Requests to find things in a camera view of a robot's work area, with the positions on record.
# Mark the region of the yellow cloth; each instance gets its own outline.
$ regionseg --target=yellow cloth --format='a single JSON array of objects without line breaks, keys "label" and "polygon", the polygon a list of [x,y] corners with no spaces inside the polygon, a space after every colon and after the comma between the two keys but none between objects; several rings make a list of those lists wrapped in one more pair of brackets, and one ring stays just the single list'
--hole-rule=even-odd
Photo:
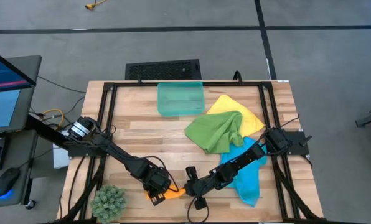
[{"label": "yellow cloth", "polygon": [[256,133],[265,126],[250,110],[227,95],[221,95],[206,114],[217,114],[228,111],[241,112],[242,122],[240,134],[242,137]]}]

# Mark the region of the desk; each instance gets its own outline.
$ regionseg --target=desk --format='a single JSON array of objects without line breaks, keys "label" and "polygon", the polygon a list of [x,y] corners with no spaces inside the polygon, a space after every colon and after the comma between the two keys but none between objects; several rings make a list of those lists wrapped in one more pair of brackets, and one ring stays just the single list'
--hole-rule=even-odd
[{"label": "desk", "polygon": [[[103,83],[100,81],[89,82],[82,116],[97,119]],[[273,81],[272,84],[280,122],[283,124],[297,117],[291,86],[289,82]],[[206,111],[222,94],[226,94],[246,106],[263,121],[263,112],[257,87],[204,87]],[[267,96],[266,94],[270,122],[274,123],[270,101]],[[104,122],[106,122],[108,107],[109,103],[106,103],[103,128],[105,125]],[[182,187],[187,180],[185,172],[187,166],[195,166],[198,174],[204,176],[208,174],[210,169],[216,167],[220,160],[219,155],[205,154],[201,148],[185,136],[184,129],[195,117],[161,117],[157,111],[156,87],[118,88],[113,116],[113,125],[117,127],[117,131],[113,135],[113,141],[134,156],[155,155],[160,157],[165,162],[167,169],[173,175],[177,184]],[[284,128],[287,130],[299,129],[299,121],[293,121]],[[260,134],[261,131],[250,137],[256,139]],[[84,190],[88,160],[89,158],[86,158],[80,166],[72,194],[72,206]],[[79,162],[80,158],[72,159],[68,168],[62,193],[63,214],[67,213],[68,195],[75,169]],[[321,205],[310,165],[301,156],[289,156],[289,165],[296,191],[316,215],[322,216]],[[259,179],[260,199],[255,208],[241,202],[234,189],[224,188],[220,191],[212,190],[205,195],[210,208],[210,216],[207,222],[281,221],[275,178],[270,158],[266,165],[260,168]],[[117,220],[118,222],[187,221],[187,207],[192,200],[191,197],[183,195],[177,199],[166,200],[154,207],[145,198],[141,184],[129,176],[120,162],[111,157],[106,160],[103,184],[116,185],[126,189],[126,196],[129,202],[125,213],[120,220]],[[285,189],[284,194],[288,216],[292,217],[291,203]],[[93,197],[94,193],[89,197],[88,208],[90,208],[90,200]],[[202,220],[205,215],[206,210],[197,211],[193,208],[190,212],[191,219],[195,221]],[[90,209],[88,209],[86,218],[90,217]]]}]

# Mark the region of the gray carpet floor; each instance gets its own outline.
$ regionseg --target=gray carpet floor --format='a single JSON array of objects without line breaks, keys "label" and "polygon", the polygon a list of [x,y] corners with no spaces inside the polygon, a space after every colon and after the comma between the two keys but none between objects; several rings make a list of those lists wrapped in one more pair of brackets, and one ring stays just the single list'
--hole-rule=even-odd
[{"label": "gray carpet floor", "polygon": [[[0,30],[164,26],[257,26],[252,0],[0,0]],[[267,26],[371,25],[371,0],[264,0]],[[326,218],[371,223],[371,30],[268,31],[278,79],[289,80],[308,135]],[[3,57],[43,56],[39,75],[86,90],[123,80],[126,63],[199,58],[202,78],[269,79],[259,31],[0,34]],[[68,111],[82,94],[38,80],[32,107]],[[68,115],[74,121],[82,103]],[[54,220],[66,170],[36,179],[33,210],[0,208],[0,223]]]}]

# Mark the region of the teal plastic bin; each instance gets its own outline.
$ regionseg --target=teal plastic bin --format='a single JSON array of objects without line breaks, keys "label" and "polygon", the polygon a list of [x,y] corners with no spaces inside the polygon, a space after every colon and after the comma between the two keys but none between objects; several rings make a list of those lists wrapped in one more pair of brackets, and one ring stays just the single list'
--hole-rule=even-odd
[{"label": "teal plastic bin", "polygon": [[196,115],[204,111],[202,82],[158,84],[158,112],[162,116]]}]

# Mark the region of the green cloth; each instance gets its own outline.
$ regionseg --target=green cloth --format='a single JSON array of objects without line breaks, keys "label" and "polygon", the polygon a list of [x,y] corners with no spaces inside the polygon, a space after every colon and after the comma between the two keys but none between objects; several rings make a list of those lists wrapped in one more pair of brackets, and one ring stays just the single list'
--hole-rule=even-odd
[{"label": "green cloth", "polygon": [[239,111],[202,115],[185,129],[185,135],[206,153],[229,152],[231,142],[236,146],[243,144],[239,133],[241,121]]}]

